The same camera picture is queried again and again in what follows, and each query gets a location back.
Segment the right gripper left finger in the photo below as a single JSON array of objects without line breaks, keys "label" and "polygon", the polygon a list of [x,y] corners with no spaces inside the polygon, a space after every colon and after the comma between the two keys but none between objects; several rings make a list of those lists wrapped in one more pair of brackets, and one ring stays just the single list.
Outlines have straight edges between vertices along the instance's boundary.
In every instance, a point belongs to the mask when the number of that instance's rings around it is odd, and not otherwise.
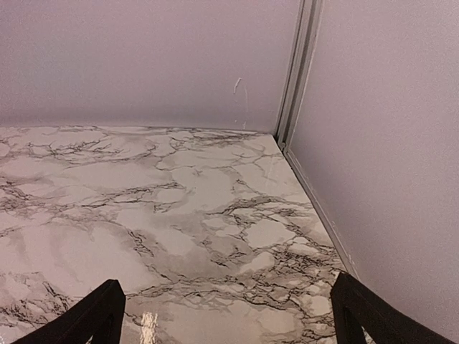
[{"label": "right gripper left finger", "polygon": [[14,344],[119,344],[126,296],[116,279],[108,279],[67,312]]}]

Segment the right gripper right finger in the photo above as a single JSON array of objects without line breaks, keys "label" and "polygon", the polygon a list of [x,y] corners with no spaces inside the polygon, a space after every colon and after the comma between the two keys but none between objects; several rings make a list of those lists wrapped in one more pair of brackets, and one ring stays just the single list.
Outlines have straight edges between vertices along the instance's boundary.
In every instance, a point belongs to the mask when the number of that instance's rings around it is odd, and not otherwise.
[{"label": "right gripper right finger", "polygon": [[334,327],[338,343],[450,343],[424,325],[394,309],[360,281],[340,272],[332,289]]}]

